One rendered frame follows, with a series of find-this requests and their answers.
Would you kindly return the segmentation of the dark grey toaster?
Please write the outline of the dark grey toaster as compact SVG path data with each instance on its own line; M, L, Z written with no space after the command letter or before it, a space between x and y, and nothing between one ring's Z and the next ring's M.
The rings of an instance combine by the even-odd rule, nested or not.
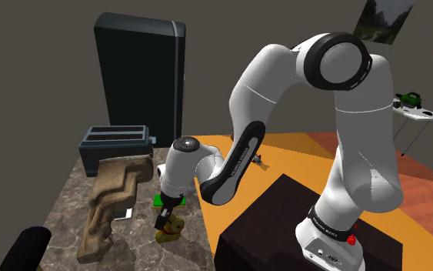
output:
M87 177L98 175L99 162L125 156L152 155L157 142L146 125L91 126L78 150Z

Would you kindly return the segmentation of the yellow bear toy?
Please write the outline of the yellow bear toy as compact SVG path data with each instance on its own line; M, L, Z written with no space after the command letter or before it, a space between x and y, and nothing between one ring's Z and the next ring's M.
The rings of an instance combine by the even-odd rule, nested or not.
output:
M166 243L179 239L182 236L182 230L185 227L185 221L173 214L168 218L163 230L158 230L155 234L157 243Z

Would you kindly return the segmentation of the black rounded object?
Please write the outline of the black rounded object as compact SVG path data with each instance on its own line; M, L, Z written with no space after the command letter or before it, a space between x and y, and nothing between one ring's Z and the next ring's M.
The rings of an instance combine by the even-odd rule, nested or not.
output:
M44 226L21 231L0 265L0 271L37 271L52 233Z

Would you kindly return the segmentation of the white folding table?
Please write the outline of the white folding table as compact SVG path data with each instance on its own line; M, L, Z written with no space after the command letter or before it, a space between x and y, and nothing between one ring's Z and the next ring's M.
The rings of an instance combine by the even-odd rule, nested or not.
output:
M400 133L408 120L424 123L417 135L410 141L405 150L401 152L401 156L405 156L414 141L422 134L428 124L433 122L433 111L422 107L421 96L416 92L409 92L407 94L396 93L392 105L394 113L405 117L405 120L393 135L393 139Z

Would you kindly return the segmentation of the small grey figure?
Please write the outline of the small grey figure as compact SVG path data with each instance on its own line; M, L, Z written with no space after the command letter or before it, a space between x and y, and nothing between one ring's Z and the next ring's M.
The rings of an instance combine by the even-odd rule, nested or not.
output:
M255 154L252 159L252 162L257 166L261 167L263 170L268 169L268 165L264 164L263 161L261 160L261 155Z

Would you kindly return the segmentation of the green flat block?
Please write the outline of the green flat block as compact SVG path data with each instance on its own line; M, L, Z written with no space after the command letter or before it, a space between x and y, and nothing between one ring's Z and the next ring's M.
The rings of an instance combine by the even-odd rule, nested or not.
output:
M178 205L178 207L185 207L185 196L183 196L181 203ZM163 202L161 200L161 195L160 194L155 194L154 199L153 199L153 207L154 208L161 208L163 207Z

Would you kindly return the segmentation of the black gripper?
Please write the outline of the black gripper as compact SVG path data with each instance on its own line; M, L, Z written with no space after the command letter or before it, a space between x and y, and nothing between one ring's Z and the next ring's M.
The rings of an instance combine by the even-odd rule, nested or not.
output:
M155 220L155 228L157 230L163 230L171 217L172 211L176 206L180 206L184 201L185 196L183 194L178 197L167 196L163 192L160 194L160 200L162 201L162 209Z

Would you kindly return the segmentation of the landscape wall picture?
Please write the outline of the landscape wall picture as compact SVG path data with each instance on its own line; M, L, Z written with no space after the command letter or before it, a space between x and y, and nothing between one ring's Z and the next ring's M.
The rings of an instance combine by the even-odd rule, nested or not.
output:
M392 45L416 0L367 0L353 35L363 41Z

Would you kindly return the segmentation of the dark tall fridge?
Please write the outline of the dark tall fridge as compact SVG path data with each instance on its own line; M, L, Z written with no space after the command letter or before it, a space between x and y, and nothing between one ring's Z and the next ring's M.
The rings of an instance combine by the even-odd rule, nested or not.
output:
M95 44L111 125L146 125L155 147L182 134L186 25L102 13Z

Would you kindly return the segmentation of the dark robot stand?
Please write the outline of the dark robot stand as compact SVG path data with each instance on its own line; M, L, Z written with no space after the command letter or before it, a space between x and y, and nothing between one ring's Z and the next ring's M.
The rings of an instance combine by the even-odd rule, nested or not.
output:
M221 233L216 271L324 271L310 263L295 237L295 227L319 194L283 174ZM402 271L403 245L359 219L365 271Z

